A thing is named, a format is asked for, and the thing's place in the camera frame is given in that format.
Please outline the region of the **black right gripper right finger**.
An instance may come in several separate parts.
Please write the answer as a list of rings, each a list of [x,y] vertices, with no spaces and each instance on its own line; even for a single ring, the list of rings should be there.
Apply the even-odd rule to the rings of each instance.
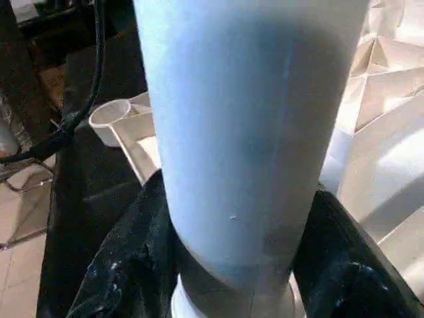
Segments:
[[[293,271],[308,317],[422,317],[423,304],[329,191],[317,190]]]

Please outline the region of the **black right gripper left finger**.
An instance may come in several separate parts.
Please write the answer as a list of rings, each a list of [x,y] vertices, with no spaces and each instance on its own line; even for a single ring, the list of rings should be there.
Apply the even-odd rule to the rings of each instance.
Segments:
[[[142,187],[87,267],[68,317],[171,317],[176,233],[161,170]]]

